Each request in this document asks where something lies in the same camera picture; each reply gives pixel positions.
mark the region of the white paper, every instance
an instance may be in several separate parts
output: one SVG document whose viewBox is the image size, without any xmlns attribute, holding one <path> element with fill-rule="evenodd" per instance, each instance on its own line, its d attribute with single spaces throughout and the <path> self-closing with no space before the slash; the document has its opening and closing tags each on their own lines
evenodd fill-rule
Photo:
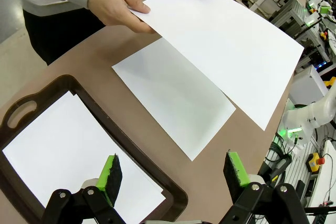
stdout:
<svg viewBox="0 0 336 224">
<path fill-rule="evenodd" d="M 163 38 L 113 69 L 191 160 L 236 109 Z"/>
<path fill-rule="evenodd" d="M 233 0 L 146 0 L 148 23 L 265 130 L 303 47 Z"/>
<path fill-rule="evenodd" d="M 98 178 L 109 155 L 117 154 L 123 174 L 115 209 L 137 224 L 165 198 L 162 188 L 117 146 L 77 97 L 66 93 L 26 127 L 4 154 L 37 199 L 46 206 L 56 189 L 76 193 Z"/>
</svg>

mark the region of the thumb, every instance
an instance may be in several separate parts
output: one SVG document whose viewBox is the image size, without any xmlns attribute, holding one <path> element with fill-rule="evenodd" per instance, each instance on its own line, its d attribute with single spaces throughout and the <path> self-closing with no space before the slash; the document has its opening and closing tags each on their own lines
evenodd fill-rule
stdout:
<svg viewBox="0 0 336 224">
<path fill-rule="evenodd" d="M 151 9 L 146 6 L 142 0 L 125 0 L 125 2 L 133 9 L 141 13 L 149 13 Z"/>
</svg>

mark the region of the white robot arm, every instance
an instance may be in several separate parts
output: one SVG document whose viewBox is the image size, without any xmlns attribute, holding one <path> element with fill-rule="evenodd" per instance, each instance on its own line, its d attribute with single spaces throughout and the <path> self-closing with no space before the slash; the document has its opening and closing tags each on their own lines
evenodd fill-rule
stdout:
<svg viewBox="0 0 336 224">
<path fill-rule="evenodd" d="M 286 111 L 278 133 L 292 146 L 296 140 L 296 147 L 301 150 L 310 141 L 314 129 L 329 123 L 335 114 L 336 83 L 321 100 L 304 108 Z"/>
</svg>

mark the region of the floor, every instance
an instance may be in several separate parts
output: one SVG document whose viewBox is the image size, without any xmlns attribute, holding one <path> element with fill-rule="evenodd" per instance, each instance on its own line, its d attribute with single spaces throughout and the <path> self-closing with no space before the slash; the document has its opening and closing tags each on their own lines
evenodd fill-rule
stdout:
<svg viewBox="0 0 336 224">
<path fill-rule="evenodd" d="M 30 45 L 20 0 L 0 0 L 0 106 L 47 66 Z M 278 10 L 273 0 L 262 4 L 261 16 Z"/>
</svg>

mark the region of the black pants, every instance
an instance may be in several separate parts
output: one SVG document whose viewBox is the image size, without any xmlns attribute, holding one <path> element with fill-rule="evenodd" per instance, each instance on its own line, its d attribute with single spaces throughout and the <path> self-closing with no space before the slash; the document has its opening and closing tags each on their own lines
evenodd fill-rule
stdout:
<svg viewBox="0 0 336 224">
<path fill-rule="evenodd" d="M 23 14 L 30 42 L 48 65 L 105 26 L 84 8 L 45 17 Z"/>
</svg>

